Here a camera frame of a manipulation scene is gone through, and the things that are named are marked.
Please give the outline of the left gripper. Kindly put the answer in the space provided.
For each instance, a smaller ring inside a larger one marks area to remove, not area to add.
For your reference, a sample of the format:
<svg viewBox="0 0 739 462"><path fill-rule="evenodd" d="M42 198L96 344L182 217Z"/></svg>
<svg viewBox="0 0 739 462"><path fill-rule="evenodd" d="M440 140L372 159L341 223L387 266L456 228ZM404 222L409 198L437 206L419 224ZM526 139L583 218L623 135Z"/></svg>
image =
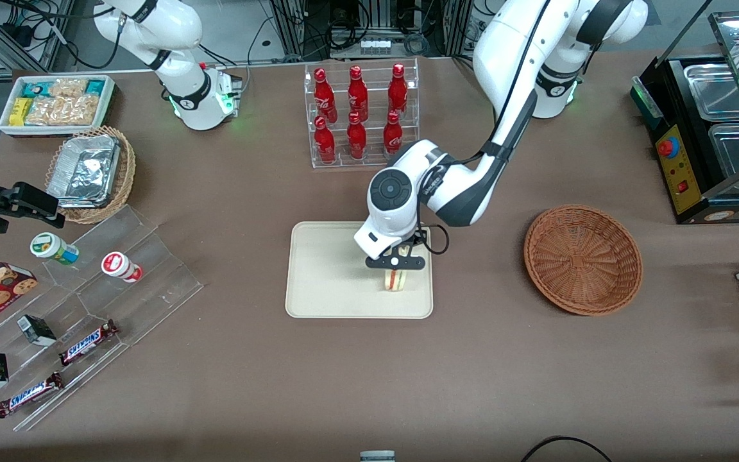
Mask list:
<svg viewBox="0 0 739 462"><path fill-rule="evenodd" d="M414 248L426 243L426 233L416 229L410 237L402 239L384 235L364 222L353 236L355 243L366 254L366 266L383 270L423 270L426 260L414 255Z"/></svg>

